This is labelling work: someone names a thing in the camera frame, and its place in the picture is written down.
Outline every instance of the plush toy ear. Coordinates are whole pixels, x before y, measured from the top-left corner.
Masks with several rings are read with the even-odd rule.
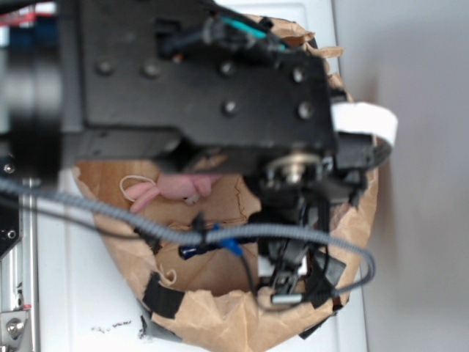
[[[143,196],[150,188],[155,187],[151,182],[141,182],[133,185],[125,190],[125,198],[135,202],[137,198]]]
[[[136,197],[136,201],[130,207],[132,213],[138,213],[140,210],[143,210],[151,201],[158,197],[161,193],[160,189],[154,185],[151,188],[148,188],[146,192],[140,194],[139,197]]]
[[[209,177],[202,177],[193,182],[193,185],[196,187],[196,190],[203,197],[208,197],[212,192],[212,181]]]

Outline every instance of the white surface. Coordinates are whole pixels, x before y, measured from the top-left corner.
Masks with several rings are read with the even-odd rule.
[[[335,3],[348,88],[399,118],[369,246],[369,350],[468,351],[469,3]]]
[[[331,112],[335,131],[378,136],[394,146],[397,118],[392,111],[360,102],[333,104]]]

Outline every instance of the crumpled paper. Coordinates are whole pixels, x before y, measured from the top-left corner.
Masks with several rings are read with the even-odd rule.
[[[261,18],[250,16],[257,21]],[[296,23],[273,19],[273,32],[293,45],[322,58],[338,56],[339,47],[313,49],[308,41],[314,37]],[[337,73],[329,76],[332,87],[344,87]],[[75,166],[75,180],[85,197],[128,209],[130,202],[119,191],[119,181],[126,175],[143,175],[157,179],[158,169],[149,161],[83,162]],[[331,214],[331,235],[365,247],[372,228],[377,203],[377,171],[369,173],[369,188],[357,208],[342,205]],[[259,200],[245,186],[239,175],[226,175],[213,185],[212,194],[196,205],[158,197],[143,210],[142,216],[186,230],[192,219],[203,210],[209,224],[237,226],[247,222],[260,209]],[[120,221],[95,216],[98,229],[137,238],[133,229]],[[214,352],[263,352],[290,337],[317,325],[333,313],[333,304],[345,305],[349,295],[328,300],[317,309],[311,304],[285,312],[267,312],[258,307],[248,291],[240,261],[220,249],[184,261],[177,255],[177,245],[162,243],[155,255],[143,240],[127,241],[103,236],[122,276],[140,301],[152,272],[158,272],[161,284],[186,292],[174,319],[155,313],[152,320],[174,332],[182,341]],[[243,245],[252,274],[256,277],[256,244]],[[338,287],[351,283],[360,265],[360,257],[343,249],[330,247],[330,255],[347,264]],[[259,300],[269,304],[269,290],[259,291]]]

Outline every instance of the bolt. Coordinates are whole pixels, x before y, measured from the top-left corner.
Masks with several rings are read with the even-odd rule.
[[[286,182],[290,185],[295,185],[301,181],[301,174],[299,173],[292,173],[288,174],[286,178]]]
[[[16,237],[16,231],[14,231],[14,230],[8,231],[7,237],[8,237],[10,240],[12,240],[13,238]]]
[[[302,120],[309,120],[314,113],[313,104],[309,103],[308,101],[303,101],[298,106],[298,115]]]
[[[236,66],[233,61],[225,61],[220,65],[220,74],[225,77],[233,76],[236,72]]]
[[[7,323],[7,332],[10,335],[18,336],[23,332],[23,328],[23,322],[17,318],[13,318]]]
[[[103,56],[96,60],[95,69],[102,76],[110,76],[116,70],[116,62],[111,57]]]
[[[235,116],[238,112],[238,107],[235,101],[228,100],[222,105],[223,113],[227,116]]]
[[[7,174],[12,174],[13,172],[15,172],[15,165],[7,164],[3,166],[3,171],[5,171]]]
[[[305,69],[302,67],[295,67],[292,72],[293,81],[301,83],[306,79]]]
[[[161,67],[158,65],[156,59],[147,59],[141,71],[145,77],[155,79],[161,74]]]

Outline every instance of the pink plush bunny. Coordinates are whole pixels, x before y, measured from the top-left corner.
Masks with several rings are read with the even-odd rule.
[[[120,180],[120,189],[124,197],[133,202],[130,207],[132,213],[143,210],[159,195],[167,199],[181,199],[188,205],[196,204],[200,196],[208,197],[212,191],[212,184],[220,175],[165,175],[160,174],[157,182],[147,177],[129,175]],[[129,178],[144,180],[124,190],[123,183]]]

